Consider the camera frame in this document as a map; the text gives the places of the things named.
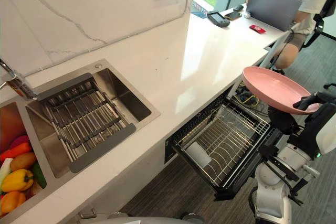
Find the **dish drying rack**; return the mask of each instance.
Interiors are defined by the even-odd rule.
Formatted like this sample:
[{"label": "dish drying rack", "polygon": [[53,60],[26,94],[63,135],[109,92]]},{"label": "dish drying rack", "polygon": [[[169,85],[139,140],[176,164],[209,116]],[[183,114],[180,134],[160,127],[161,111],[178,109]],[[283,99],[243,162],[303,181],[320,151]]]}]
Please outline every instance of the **dish drying rack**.
[{"label": "dish drying rack", "polygon": [[216,191],[216,200],[225,200],[235,196],[260,163],[258,148],[280,137],[270,123],[222,96],[169,142]]}]

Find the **laptop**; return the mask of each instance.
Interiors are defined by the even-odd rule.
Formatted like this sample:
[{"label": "laptop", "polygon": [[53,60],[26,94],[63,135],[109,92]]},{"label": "laptop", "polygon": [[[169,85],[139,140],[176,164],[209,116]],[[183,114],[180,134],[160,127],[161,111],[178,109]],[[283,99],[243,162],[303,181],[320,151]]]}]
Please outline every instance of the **laptop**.
[{"label": "laptop", "polygon": [[299,0],[248,0],[246,11],[252,18],[287,31],[293,25],[301,3]]}]

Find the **office chair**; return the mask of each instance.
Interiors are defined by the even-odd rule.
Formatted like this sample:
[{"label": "office chair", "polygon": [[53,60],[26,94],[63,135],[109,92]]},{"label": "office chair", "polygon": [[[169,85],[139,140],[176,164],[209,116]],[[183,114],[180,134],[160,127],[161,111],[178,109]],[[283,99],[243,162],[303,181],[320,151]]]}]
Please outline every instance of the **office chair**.
[{"label": "office chair", "polygon": [[325,84],[325,85],[323,85],[323,87],[324,87],[325,89],[328,89],[330,86],[334,86],[334,87],[336,87],[336,83],[330,83],[330,84]]},{"label": "office chair", "polygon": [[316,25],[313,34],[310,39],[302,45],[301,48],[309,47],[316,40],[316,38],[322,34],[324,27],[323,18],[333,15],[335,6],[336,0],[327,0],[322,8],[322,11],[319,14],[315,14],[314,20],[316,21]]}]

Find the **white countertop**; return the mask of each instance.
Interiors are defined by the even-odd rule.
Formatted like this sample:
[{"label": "white countertop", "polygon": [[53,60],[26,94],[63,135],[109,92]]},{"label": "white countertop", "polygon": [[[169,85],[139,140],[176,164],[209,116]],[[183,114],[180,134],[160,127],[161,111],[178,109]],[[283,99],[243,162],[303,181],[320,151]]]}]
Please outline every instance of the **white countertop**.
[{"label": "white countertop", "polygon": [[267,53],[263,49],[267,44],[261,47],[238,31],[228,33],[194,15],[188,29],[188,19],[185,15],[28,78],[36,87],[105,58],[161,115],[13,223],[58,223],[76,214],[119,173],[224,91],[244,67],[254,65]]},{"label": "white countertop", "polygon": [[[246,4],[243,5],[244,9],[240,12],[241,14],[244,13],[246,9]],[[233,9],[228,9],[223,12],[220,12],[222,16],[232,12]],[[250,25],[256,25],[263,28],[266,32],[264,34],[259,34],[252,29],[249,29]],[[281,31],[277,28],[274,28],[264,22],[261,22],[255,18],[238,18],[230,22],[228,27],[223,28],[223,30],[229,31],[230,33],[238,33],[241,36],[241,39],[249,40],[254,45],[259,46],[260,48],[265,48],[269,46],[286,32]]]}]

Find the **red card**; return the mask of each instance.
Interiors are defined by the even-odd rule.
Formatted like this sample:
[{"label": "red card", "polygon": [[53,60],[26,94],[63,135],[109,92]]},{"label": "red card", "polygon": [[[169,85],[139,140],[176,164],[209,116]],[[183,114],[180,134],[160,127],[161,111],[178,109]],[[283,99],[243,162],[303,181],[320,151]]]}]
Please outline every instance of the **red card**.
[{"label": "red card", "polygon": [[250,28],[254,31],[256,31],[259,34],[264,34],[266,31],[264,29],[262,29],[260,26],[256,26],[256,25],[251,25]]}]

